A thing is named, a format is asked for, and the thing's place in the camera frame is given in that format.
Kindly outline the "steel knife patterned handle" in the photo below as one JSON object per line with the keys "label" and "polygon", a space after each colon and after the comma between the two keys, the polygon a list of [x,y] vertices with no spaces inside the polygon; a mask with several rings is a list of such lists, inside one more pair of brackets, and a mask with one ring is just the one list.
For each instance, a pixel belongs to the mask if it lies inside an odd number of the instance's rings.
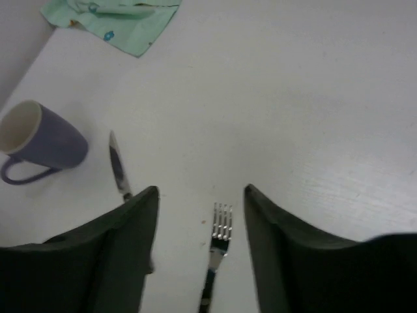
{"label": "steel knife patterned handle", "polygon": [[122,164],[115,133],[112,130],[109,133],[109,156],[115,183],[117,185],[117,190],[121,194],[123,201],[127,202],[133,196],[132,190],[130,188],[130,183],[128,182],[128,178]]}

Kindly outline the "purple ceramic mug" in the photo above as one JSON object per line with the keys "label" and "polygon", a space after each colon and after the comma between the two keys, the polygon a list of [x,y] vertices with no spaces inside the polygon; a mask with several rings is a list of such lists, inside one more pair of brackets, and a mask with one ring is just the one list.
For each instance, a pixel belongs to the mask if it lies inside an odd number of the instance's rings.
{"label": "purple ceramic mug", "polygon": [[[1,152],[8,160],[1,166],[1,179],[10,185],[26,185],[54,173],[79,166],[89,144],[81,132],[60,115],[34,100],[13,107],[1,120]],[[25,179],[12,179],[16,164],[30,162],[47,170]]]}

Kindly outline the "green cartoon print cloth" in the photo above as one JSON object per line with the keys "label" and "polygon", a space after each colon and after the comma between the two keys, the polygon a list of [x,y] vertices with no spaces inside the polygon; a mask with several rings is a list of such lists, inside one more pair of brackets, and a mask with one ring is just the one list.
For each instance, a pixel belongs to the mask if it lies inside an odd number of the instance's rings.
{"label": "green cartoon print cloth", "polygon": [[46,3],[40,13],[56,27],[80,25],[117,49],[140,57],[164,31],[180,4],[177,0],[55,0]]}

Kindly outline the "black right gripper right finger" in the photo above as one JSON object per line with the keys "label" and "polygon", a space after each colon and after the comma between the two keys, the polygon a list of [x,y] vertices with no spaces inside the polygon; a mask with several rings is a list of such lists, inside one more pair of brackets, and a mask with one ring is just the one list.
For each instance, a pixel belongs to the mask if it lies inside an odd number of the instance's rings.
{"label": "black right gripper right finger", "polygon": [[415,312],[416,235],[352,241],[244,190],[246,231],[261,312]]}

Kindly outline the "steel fork patterned handle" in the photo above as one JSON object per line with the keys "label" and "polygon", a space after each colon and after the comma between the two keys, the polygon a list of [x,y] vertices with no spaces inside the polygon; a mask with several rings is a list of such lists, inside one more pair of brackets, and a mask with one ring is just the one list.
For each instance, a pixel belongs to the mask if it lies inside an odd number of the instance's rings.
{"label": "steel fork patterned handle", "polygon": [[210,311],[216,274],[222,260],[228,253],[233,229],[233,208],[231,205],[215,203],[213,213],[208,267],[199,303],[199,313]]}

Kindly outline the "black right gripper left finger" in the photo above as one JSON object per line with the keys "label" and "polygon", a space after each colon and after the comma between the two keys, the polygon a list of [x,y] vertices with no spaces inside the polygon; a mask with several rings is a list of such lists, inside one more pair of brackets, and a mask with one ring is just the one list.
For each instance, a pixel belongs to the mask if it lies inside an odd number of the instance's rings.
{"label": "black right gripper left finger", "polygon": [[150,186],[44,243],[1,249],[2,312],[138,312],[159,210]]}

